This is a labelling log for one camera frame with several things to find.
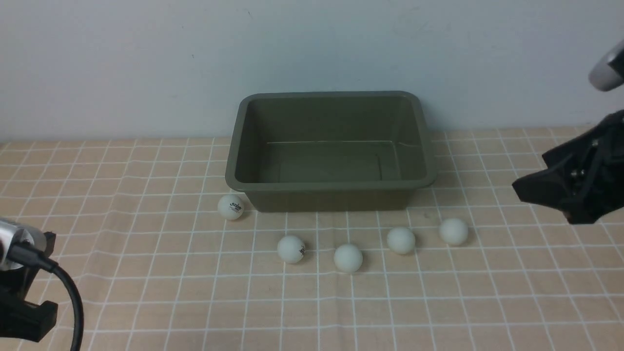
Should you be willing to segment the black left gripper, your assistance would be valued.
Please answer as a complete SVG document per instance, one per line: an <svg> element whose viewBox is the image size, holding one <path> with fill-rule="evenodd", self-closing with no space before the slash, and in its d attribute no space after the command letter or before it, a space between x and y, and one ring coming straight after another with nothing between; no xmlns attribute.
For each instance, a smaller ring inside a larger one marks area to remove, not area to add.
<svg viewBox="0 0 624 351"><path fill-rule="evenodd" d="M44 301L34 304L27 294L38 268L6 268L0 273L0 333L2 338L40 342L56 326L59 306Z"/></svg>

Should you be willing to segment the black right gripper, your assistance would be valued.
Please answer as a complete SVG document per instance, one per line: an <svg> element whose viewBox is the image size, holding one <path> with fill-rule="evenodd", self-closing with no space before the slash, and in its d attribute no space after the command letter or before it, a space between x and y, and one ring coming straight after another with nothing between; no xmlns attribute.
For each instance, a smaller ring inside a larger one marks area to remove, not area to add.
<svg viewBox="0 0 624 351"><path fill-rule="evenodd" d="M542 155L544 170L512 183L519 200L564 214L571 225L593 224L624 206L624 113Z"/></svg>

